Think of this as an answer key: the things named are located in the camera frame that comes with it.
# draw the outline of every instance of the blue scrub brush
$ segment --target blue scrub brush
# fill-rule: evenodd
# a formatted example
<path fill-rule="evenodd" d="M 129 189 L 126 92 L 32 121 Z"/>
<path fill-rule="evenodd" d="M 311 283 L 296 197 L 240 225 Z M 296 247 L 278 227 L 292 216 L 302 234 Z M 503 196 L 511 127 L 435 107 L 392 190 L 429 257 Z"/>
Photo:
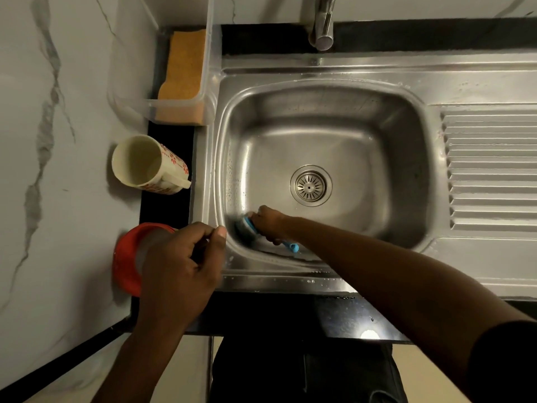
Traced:
<path fill-rule="evenodd" d="M 252 221 L 246 215 L 238 220 L 236 227 L 241 237 L 246 241 L 253 242 L 256 236 L 259 235 L 259 232 L 253 225 Z M 291 253 L 297 253 L 300 249 L 297 243 L 290 243 L 284 240 L 282 244 L 289 249 Z"/>

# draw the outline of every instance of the black sleeve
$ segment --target black sleeve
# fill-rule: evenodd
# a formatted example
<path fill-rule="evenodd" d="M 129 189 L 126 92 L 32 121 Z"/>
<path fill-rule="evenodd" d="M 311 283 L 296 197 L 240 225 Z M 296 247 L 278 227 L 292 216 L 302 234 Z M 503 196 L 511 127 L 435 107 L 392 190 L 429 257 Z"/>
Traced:
<path fill-rule="evenodd" d="M 537 401 L 537 322 L 485 332 L 470 354 L 468 387 L 474 403 Z"/>

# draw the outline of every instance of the sink drain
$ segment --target sink drain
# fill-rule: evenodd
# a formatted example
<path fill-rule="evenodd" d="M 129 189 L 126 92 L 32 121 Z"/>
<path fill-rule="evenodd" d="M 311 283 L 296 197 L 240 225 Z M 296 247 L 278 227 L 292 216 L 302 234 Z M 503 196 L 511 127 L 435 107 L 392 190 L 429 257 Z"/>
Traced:
<path fill-rule="evenodd" d="M 317 165 L 305 165 L 295 171 L 289 184 L 293 198 L 305 206 L 319 206 L 332 193 L 332 180 Z"/>

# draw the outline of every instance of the clear plastic container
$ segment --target clear plastic container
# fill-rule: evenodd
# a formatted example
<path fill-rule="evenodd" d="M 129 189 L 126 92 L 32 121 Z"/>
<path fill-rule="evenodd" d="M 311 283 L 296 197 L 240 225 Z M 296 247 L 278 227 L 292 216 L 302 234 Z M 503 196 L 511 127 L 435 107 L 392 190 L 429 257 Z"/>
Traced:
<path fill-rule="evenodd" d="M 113 102 L 157 123 L 211 124 L 222 69 L 222 32 L 213 13 L 214 0 L 119 0 L 109 81 Z M 158 100 L 171 34 L 185 28 L 206 29 L 199 92 L 188 100 Z"/>

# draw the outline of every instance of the white mug with red flowers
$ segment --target white mug with red flowers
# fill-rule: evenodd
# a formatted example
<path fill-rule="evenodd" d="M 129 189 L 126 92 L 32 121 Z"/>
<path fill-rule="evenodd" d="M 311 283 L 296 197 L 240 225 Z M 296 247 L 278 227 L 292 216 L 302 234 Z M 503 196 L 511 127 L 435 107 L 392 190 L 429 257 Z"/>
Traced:
<path fill-rule="evenodd" d="M 130 137 L 119 143 L 112 155 L 112 170 L 127 186 L 171 195 L 190 188 L 185 162 L 154 138 Z"/>

